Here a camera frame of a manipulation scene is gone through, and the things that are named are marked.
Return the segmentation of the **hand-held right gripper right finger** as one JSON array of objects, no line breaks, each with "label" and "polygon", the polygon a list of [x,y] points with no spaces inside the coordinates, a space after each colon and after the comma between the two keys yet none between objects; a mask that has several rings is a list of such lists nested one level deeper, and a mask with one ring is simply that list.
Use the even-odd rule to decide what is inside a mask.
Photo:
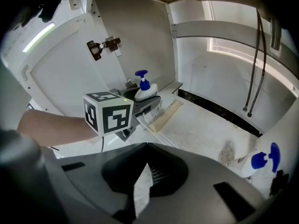
[{"label": "hand-held right gripper right finger", "polygon": [[147,147],[153,175],[139,224],[248,223],[262,195],[227,167],[198,154],[156,143]]}]

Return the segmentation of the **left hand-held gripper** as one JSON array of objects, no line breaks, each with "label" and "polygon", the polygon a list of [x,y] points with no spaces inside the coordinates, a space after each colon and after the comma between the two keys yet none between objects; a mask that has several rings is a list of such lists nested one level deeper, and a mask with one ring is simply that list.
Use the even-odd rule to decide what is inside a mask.
[{"label": "left hand-held gripper", "polygon": [[83,95],[85,121],[100,137],[116,134],[126,141],[140,125],[135,116],[149,113],[161,97],[135,101],[138,88],[93,92]]}]

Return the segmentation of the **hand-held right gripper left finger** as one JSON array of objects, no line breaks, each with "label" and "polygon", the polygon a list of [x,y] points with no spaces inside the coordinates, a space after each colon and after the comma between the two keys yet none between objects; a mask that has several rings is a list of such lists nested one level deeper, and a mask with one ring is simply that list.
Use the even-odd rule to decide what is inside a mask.
[{"label": "hand-held right gripper left finger", "polygon": [[113,220],[135,224],[135,184],[147,161],[149,144],[137,143],[102,153],[62,158],[58,164],[75,189]]}]

